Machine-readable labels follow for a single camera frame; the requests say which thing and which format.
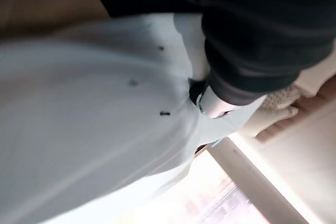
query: black sleeve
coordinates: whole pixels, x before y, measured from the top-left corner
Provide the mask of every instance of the black sleeve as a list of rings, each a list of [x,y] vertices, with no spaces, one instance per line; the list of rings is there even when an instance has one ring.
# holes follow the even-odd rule
[[[324,59],[336,34],[336,0],[102,0],[111,16],[202,12],[209,83],[249,104]]]
[[[188,1],[204,8],[209,83],[229,103],[290,85],[332,49],[336,0]]]

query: white fabric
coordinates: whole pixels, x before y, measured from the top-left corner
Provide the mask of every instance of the white fabric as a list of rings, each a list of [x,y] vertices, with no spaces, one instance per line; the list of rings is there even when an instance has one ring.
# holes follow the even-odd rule
[[[127,185],[137,197],[155,174],[157,192],[199,145],[243,125],[263,99],[219,120],[188,99],[188,79],[208,73],[203,42],[199,15],[166,14],[1,45],[0,223],[37,223]]]

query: wooden surface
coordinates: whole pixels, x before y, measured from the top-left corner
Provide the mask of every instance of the wooden surface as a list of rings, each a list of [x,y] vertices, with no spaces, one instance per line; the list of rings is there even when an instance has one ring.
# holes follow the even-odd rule
[[[314,111],[322,108],[330,101],[336,99],[336,76],[329,79],[319,90],[318,94],[312,98],[301,97],[292,106],[297,107],[299,112],[296,116],[281,120],[269,128],[261,131],[257,135],[257,139],[261,142],[266,142],[278,133],[294,127],[297,123],[304,120]]]

